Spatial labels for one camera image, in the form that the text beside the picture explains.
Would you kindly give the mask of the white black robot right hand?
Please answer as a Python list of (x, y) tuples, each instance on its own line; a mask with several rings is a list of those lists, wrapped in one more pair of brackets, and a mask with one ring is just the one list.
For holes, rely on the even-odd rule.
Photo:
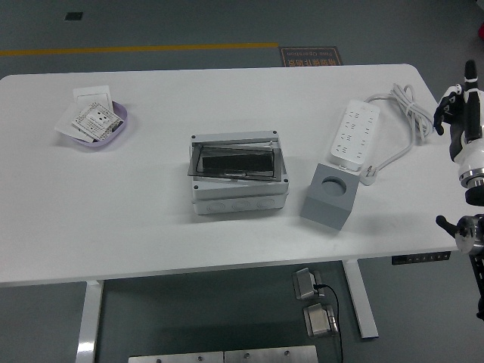
[(459, 165), (462, 185), (483, 173), (483, 91), (474, 60), (464, 67), (464, 82), (448, 88), (433, 116), (433, 127), (439, 135), (444, 124), (450, 125), (451, 160)]

